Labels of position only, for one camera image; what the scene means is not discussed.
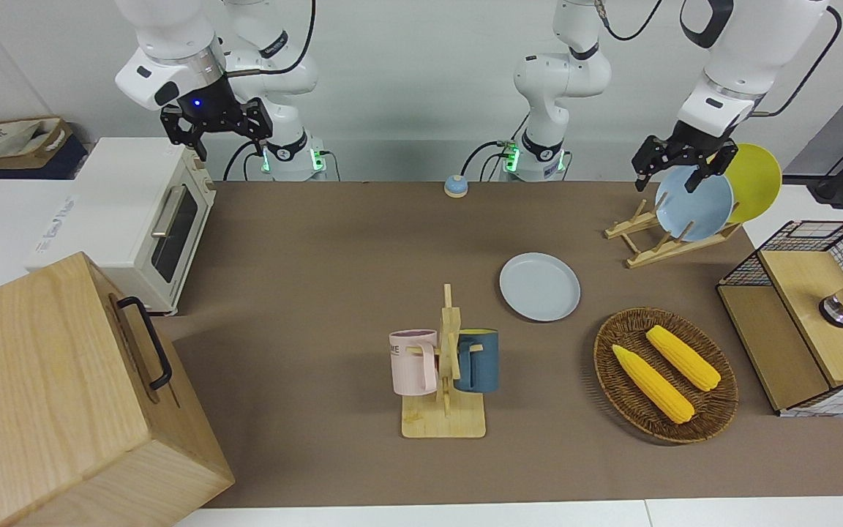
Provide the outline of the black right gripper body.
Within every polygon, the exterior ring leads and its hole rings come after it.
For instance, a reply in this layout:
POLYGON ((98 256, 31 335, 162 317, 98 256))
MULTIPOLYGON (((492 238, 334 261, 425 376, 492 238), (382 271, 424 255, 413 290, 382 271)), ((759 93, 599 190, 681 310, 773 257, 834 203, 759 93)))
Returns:
POLYGON ((198 88, 177 99, 197 127, 205 132, 234 132, 241 134, 244 123, 241 103, 237 100, 226 74, 210 86, 198 88))

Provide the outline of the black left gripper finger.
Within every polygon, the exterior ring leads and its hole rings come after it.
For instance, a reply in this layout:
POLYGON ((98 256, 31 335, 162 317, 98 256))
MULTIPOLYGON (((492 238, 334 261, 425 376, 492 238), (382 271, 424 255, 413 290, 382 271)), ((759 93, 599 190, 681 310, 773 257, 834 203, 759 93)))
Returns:
POLYGON ((675 162, 673 145, 668 140, 649 135, 632 157, 632 167, 636 173, 634 183, 636 191, 641 193, 656 173, 664 171, 675 162))
POLYGON ((694 156, 694 170, 683 184, 687 193, 693 193, 703 180, 713 176, 722 176, 738 153, 735 141, 724 141, 716 153, 697 152, 694 156))

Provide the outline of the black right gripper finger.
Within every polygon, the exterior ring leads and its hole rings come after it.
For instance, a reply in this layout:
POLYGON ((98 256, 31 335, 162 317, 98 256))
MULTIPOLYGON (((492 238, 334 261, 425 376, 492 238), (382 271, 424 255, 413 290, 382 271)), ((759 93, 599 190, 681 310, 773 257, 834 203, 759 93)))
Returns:
POLYGON ((274 125, 262 99, 251 99, 241 104, 244 123, 241 134, 248 140, 260 143, 272 137, 274 125))
POLYGON ((160 122, 174 146, 190 148, 198 159, 204 162, 207 160, 207 150, 201 140, 206 130, 202 126, 197 127, 183 109, 179 106, 161 107, 160 122))

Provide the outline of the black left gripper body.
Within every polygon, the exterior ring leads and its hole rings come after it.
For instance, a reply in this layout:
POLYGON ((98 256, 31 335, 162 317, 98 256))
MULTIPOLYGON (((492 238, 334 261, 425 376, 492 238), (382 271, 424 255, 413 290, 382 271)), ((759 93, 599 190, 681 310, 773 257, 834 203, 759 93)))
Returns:
POLYGON ((693 127, 692 124, 678 120, 666 143, 667 166, 691 165, 696 164, 698 156, 704 156, 707 160, 716 154, 723 146, 724 136, 713 136, 693 127))

